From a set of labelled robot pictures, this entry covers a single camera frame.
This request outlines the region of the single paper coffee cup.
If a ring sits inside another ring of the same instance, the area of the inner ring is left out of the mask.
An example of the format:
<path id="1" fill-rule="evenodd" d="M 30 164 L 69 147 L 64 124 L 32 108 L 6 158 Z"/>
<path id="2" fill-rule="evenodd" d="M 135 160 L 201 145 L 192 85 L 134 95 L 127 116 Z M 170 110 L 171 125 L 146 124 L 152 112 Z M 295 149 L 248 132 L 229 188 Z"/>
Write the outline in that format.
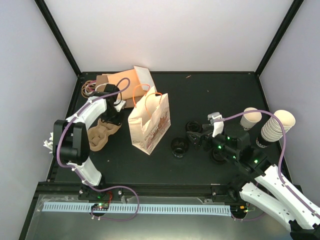
<path id="1" fill-rule="evenodd" d="M 244 128 L 245 131 L 248 131 L 261 119 L 262 114 L 260 112 L 246 113 L 241 117 L 240 125 Z"/>

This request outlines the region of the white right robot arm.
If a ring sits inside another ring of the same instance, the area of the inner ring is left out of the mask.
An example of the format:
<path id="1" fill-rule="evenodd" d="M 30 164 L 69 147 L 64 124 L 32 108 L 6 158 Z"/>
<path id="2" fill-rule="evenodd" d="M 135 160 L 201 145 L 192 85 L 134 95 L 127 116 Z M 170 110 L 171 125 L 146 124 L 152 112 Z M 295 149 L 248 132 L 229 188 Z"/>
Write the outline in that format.
<path id="1" fill-rule="evenodd" d="M 228 125 L 213 137 L 213 128 L 205 131 L 200 126 L 187 126 L 190 142 L 210 152 L 217 164 L 230 163 L 240 174 L 227 189 L 228 198 L 253 204 L 277 220 L 294 240 L 318 240 L 319 207 L 299 191 L 279 168 L 271 164 L 266 154 L 251 144 L 250 135 L 239 124 Z"/>

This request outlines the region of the black paper coffee cup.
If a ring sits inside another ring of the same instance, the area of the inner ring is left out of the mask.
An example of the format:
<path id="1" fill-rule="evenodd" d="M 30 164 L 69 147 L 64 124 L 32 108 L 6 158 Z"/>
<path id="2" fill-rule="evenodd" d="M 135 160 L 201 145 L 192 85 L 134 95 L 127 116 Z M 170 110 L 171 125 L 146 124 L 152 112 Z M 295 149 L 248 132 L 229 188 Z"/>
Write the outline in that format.
<path id="1" fill-rule="evenodd" d="M 186 135 L 200 135 L 202 129 L 202 125 L 195 120 L 188 121 L 185 125 Z"/>

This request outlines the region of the printed white paper bag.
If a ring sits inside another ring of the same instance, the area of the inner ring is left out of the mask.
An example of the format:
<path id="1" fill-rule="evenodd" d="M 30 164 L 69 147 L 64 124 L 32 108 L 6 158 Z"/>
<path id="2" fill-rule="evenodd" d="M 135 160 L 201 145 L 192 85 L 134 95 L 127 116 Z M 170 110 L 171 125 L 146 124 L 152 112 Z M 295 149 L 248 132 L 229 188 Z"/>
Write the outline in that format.
<path id="1" fill-rule="evenodd" d="M 128 117 L 131 143 L 150 155 L 171 126 L 169 95 L 149 86 L 139 101 L 132 100 Z"/>

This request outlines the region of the orange kraft paper bag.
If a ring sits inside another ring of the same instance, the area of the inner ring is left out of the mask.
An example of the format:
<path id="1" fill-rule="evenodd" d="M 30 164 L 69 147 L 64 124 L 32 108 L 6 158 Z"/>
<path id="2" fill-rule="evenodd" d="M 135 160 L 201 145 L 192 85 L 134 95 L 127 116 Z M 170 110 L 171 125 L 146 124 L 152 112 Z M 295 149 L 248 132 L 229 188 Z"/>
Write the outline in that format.
<path id="1" fill-rule="evenodd" d="M 134 66 L 133 69 L 114 73 L 107 76 L 108 82 L 117 85 L 121 79 L 130 80 L 129 87 L 121 93 L 122 99 L 132 99 L 133 97 L 142 97 L 149 89 L 154 87 L 155 83 L 148 68 Z"/>

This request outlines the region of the stack of paper cups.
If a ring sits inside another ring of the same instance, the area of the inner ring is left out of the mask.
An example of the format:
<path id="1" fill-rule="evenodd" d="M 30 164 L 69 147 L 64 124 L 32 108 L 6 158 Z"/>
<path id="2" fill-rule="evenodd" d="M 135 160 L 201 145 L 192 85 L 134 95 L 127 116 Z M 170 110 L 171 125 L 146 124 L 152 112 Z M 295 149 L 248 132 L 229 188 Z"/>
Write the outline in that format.
<path id="1" fill-rule="evenodd" d="M 274 112 L 274 115 L 280 120 L 282 125 L 274 116 L 269 118 L 256 138 L 256 144 L 260 148 L 266 148 L 270 144 L 280 140 L 284 136 L 282 127 L 284 132 L 287 133 L 296 124 L 294 115 L 287 110 L 277 110 Z"/>

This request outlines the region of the brown pulp cup carrier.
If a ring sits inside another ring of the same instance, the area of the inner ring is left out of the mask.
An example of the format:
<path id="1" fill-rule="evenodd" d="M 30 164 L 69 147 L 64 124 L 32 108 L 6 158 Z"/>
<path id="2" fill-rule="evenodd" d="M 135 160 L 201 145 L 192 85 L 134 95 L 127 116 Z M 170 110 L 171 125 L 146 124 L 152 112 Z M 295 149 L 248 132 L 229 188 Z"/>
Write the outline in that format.
<path id="1" fill-rule="evenodd" d="M 90 150 L 93 152 L 100 151 L 109 141 L 109 136 L 114 135 L 121 126 L 121 124 L 104 122 L 99 118 L 97 125 L 87 130 Z"/>

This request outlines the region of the black plastic cup lid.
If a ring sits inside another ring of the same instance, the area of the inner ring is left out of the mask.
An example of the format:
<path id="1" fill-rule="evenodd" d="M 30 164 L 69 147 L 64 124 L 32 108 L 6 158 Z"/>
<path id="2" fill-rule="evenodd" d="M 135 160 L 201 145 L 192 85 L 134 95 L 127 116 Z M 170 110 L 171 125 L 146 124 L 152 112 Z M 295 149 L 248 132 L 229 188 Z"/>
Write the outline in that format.
<path id="1" fill-rule="evenodd" d="M 223 165 L 227 162 L 224 156 L 221 155 L 220 151 L 216 149 L 212 149 L 209 156 L 210 156 L 210 159 L 217 165 Z"/>

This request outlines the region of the brown kraft paper bag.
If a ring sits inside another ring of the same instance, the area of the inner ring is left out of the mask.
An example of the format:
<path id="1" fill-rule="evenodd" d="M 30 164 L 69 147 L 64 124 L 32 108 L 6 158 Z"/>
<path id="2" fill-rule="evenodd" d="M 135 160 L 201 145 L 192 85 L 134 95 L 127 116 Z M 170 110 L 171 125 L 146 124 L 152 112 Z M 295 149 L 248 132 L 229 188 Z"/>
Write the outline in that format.
<path id="1" fill-rule="evenodd" d="M 82 97 L 84 97 L 85 99 L 88 99 L 95 90 L 102 90 L 107 85 L 107 83 L 109 83 L 109 80 L 107 77 L 109 75 L 111 75 L 111 74 L 104 73 L 104 74 L 97 75 L 96 79 L 94 79 L 94 80 L 87 80 L 81 87 Z M 138 102 L 141 98 L 142 98 L 142 96 L 137 96 L 135 98 L 136 102 Z M 133 108 L 134 107 L 133 98 L 128 98 L 128 99 L 122 98 L 122 100 L 126 101 L 125 108 Z"/>

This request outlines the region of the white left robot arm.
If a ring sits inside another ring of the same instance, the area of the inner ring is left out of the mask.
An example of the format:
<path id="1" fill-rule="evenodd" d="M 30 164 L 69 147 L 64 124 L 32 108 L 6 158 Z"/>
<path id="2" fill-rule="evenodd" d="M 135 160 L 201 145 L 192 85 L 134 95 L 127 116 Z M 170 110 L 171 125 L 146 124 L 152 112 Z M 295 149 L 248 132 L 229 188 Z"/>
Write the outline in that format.
<path id="1" fill-rule="evenodd" d="M 57 120 L 53 125 L 52 154 L 63 168 L 76 172 L 89 193 L 103 199 L 108 188 L 103 175 L 90 159 L 91 151 L 101 150 L 122 125 L 122 109 L 126 102 L 117 99 L 121 94 L 114 84 L 107 84 L 103 92 L 94 92 L 72 116 Z"/>

